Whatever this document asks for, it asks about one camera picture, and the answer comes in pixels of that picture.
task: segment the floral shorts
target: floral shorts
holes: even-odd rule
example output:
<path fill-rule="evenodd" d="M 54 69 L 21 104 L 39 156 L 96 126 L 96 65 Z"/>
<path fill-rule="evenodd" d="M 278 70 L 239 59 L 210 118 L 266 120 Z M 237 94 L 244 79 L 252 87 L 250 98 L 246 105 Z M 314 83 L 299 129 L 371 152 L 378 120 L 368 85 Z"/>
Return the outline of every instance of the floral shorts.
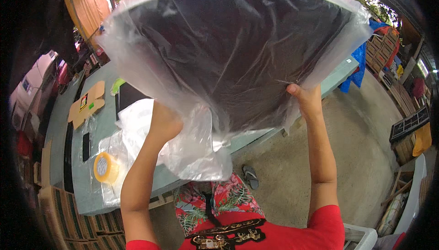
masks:
<path fill-rule="evenodd" d="M 211 207 L 215 217 L 235 211 L 253 212 L 265 217 L 249 188 L 235 172 L 228 181 L 191 181 L 173 192 L 175 213 L 185 236 L 189 236 L 198 225 L 207 220 L 206 197 L 202 187 L 212 190 L 206 193 L 212 194 Z"/>

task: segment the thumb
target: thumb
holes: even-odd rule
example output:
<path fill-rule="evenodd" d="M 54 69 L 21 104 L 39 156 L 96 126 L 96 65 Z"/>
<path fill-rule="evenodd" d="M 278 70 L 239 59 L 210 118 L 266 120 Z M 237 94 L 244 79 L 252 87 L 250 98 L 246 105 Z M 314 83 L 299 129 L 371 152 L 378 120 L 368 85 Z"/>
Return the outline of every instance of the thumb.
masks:
<path fill-rule="evenodd" d="M 287 92 L 298 99 L 301 98 L 302 96 L 302 88 L 300 88 L 299 85 L 294 83 L 287 86 Z"/>

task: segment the fluorescent light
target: fluorescent light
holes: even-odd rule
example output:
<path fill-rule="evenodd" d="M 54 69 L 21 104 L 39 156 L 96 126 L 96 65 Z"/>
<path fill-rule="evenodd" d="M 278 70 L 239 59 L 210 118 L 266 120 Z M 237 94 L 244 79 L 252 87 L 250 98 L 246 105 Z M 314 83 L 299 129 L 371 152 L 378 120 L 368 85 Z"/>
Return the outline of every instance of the fluorescent light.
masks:
<path fill-rule="evenodd" d="M 424 62 L 421 59 L 418 59 L 418 63 L 416 65 L 419 67 L 420 72 L 422 73 L 424 78 L 426 78 L 428 76 L 428 69 L 425 66 Z"/>

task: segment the concrete floor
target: concrete floor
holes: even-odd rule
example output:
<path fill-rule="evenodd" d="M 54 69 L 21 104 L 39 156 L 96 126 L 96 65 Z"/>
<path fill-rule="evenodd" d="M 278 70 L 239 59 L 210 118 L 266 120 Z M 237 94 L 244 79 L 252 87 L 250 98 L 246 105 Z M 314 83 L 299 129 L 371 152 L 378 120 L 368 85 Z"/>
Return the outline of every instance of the concrete floor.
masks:
<path fill-rule="evenodd" d="M 388 137 L 392 124 L 402 119 L 392 99 L 366 71 L 361 88 L 349 93 L 335 89 L 323 102 L 329 140 L 337 161 L 338 202 L 345 223 L 375 228 L 383 214 L 397 169 Z M 233 166 L 255 168 L 260 180 L 252 193 L 277 225 L 304 228 L 310 201 L 310 173 L 306 125 L 290 135 L 278 133 L 252 148 L 235 153 Z M 173 204 L 151 210 L 151 220 L 163 249 L 178 249 L 183 232 Z"/>

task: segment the window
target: window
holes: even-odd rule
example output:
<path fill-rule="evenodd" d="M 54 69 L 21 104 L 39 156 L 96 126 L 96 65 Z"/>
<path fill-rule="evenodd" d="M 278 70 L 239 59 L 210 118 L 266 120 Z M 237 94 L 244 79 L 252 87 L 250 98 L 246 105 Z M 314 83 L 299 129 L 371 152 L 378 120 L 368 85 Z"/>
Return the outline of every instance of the window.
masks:
<path fill-rule="evenodd" d="M 26 93 L 28 93 L 29 95 L 32 93 L 33 87 L 30 85 L 26 78 L 23 79 L 21 85 L 25 89 Z"/>
<path fill-rule="evenodd" d="M 421 59 L 418 59 L 417 66 L 419 67 L 420 72 L 422 73 L 424 78 L 426 78 L 428 76 L 428 69 L 427 69 L 427 67 L 425 66 L 424 62 Z"/>

